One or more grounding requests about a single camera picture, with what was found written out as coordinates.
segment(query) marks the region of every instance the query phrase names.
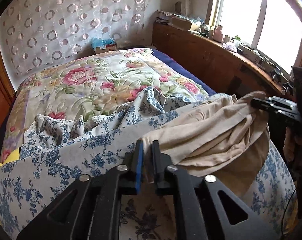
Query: bolt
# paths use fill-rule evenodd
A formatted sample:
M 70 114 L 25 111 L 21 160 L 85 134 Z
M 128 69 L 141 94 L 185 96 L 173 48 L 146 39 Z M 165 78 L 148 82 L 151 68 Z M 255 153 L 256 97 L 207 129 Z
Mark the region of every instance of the bolt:
M 207 175 L 204 177 L 206 182 L 215 182 L 217 178 L 214 175 Z
M 174 165 L 169 165 L 169 166 L 167 167 L 167 170 L 168 170 L 168 171 L 171 171 L 171 172 L 174 172 L 174 171 L 177 171 L 178 168 L 177 168 L 176 166 L 174 166 Z
M 126 171 L 128 169 L 127 165 L 121 164 L 117 166 L 118 171 Z
M 90 176 L 88 174 L 83 174 L 79 177 L 79 180 L 82 182 L 86 182 L 90 179 Z

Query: floral bedspread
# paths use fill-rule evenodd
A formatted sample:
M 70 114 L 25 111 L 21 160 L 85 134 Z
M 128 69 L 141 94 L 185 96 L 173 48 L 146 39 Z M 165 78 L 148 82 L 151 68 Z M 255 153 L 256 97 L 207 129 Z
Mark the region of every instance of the floral bedspread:
M 1 162 L 23 143 L 23 134 L 37 114 L 84 121 L 109 115 L 133 101 L 147 86 L 166 97 L 183 95 L 196 102 L 208 93 L 152 55 L 150 49 L 106 52 L 29 76 L 19 87 L 9 116 Z
M 94 116 L 84 122 L 83 116 L 68 121 L 38 115 L 24 136 L 21 159 L 0 168 L 0 220 L 4 230 L 16 239 L 81 174 L 104 174 L 121 164 L 145 133 L 221 97 L 229 95 L 216 94 L 191 103 L 185 96 L 166 98 L 157 89 L 147 87 L 134 102 L 117 107 L 110 116 Z M 280 235 L 284 209 L 294 189 L 284 161 L 270 142 L 264 165 L 241 197 Z M 295 199 L 287 210 L 284 228 Z M 122 197 L 120 224 L 120 240 L 173 240 L 172 198 L 157 196 L 154 185 L 145 183 L 139 195 Z

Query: pink vase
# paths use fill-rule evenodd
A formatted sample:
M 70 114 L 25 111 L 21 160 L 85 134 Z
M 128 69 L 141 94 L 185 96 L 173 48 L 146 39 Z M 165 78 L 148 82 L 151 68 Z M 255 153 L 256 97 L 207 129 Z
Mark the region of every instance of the pink vase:
M 217 41 L 217 42 L 222 43 L 223 33 L 222 33 L 222 26 L 221 25 L 218 25 L 218 26 L 215 27 L 212 39 Z

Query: brown fabric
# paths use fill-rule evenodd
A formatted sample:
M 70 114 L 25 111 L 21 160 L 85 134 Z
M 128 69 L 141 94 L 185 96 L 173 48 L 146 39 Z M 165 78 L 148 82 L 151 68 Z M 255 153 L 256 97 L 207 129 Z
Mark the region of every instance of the brown fabric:
M 180 115 L 142 137 L 145 152 L 158 140 L 173 164 L 198 177 L 215 174 L 243 195 L 269 152 L 268 114 L 250 106 L 253 97 L 264 98 L 265 93 L 252 92 L 239 101 L 220 98 Z

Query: wire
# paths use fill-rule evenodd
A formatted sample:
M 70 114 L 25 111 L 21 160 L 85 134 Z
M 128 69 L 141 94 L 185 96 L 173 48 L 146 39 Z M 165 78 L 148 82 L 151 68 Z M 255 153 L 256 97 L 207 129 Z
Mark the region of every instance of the wire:
M 288 203 L 287 203 L 287 206 L 286 206 L 286 208 L 285 208 L 285 211 L 283 212 L 283 215 L 282 215 L 282 219 L 281 219 L 281 234 L 282 234 L 283 236 L 284 236 L 284 233 L 283 233 L 283 219 L 285 218 L 285 214 L 286 214 L 287 208 L 288 208 L 289 203 L 290 203 L 290 201 L 291 201 L 293 195 L 295 194 L 296 190 L 297 190 L 297 188 L 295 188 L 295 190 L 294 190 L 293 193 L 291 194 L 291 197 L 290 197 L 290 199 L 289 199 L 289 201 L 288 201 Z

